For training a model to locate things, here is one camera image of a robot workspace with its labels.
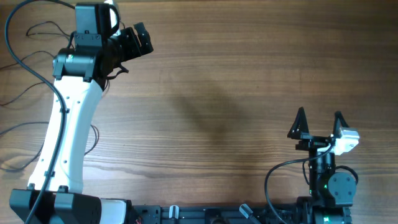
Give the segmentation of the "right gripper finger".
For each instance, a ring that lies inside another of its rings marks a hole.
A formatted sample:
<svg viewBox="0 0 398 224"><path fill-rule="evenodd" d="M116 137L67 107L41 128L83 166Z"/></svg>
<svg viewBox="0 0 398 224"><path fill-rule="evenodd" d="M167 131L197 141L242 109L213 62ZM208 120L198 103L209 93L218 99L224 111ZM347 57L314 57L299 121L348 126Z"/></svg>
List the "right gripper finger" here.
<svg viewBox="0 0 398 224"><path fill-rule="evenodd" d="M334 113L334 116L335 116L335 120L334 120L334 124L333 124L333 132L332 132L332 134L333 134L334 137L340 137L341 134L340 134L339 129L340 128L348 128L349 125L345 121L345 119L344 119L344 117L343 117L343 115L342 115L342 113L340 111L336 111Z"/></svg>
<svg viewBox="0 0 398 224"><path fill-rule="evenodd" d="M291 139L310 139L307 117L303 107L298 109L295 121L293 122L287 137Z"/></svg>

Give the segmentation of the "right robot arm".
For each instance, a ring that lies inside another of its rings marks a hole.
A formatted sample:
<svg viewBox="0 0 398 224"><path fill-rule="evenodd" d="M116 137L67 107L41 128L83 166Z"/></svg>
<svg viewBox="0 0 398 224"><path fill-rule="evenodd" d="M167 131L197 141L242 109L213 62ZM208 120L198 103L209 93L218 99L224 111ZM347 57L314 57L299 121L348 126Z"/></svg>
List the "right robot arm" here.
<svg viewBox="0 0 398 224"><path fill-rule="evenodd" d="M310 134L304 108L298 109L287 134L296 139L296 149L308 152L309 197L299 197L293 223L350 224L350 207L359 182L348 166L338 166L335 157L350 152L359 144L359 133L349 127L341 112L335 113L333 131L327 137Z"/></svg>

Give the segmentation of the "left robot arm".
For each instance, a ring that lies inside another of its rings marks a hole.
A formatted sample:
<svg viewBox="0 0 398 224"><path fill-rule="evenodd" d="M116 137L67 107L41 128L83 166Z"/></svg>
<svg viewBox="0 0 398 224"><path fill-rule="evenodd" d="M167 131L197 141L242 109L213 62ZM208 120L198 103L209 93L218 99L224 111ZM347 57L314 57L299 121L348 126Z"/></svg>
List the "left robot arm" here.
<svg viewBox="0 0 398 224"><path fill-rule="evenodd" d="M25 223L136 223L129 200L83 194L83 160L106 83L126 71L124 62L152 52L150 35L143 23L121 29L113 1L74 11L76 29L53 59L54 101L39 161L9 204Z"/></svg>

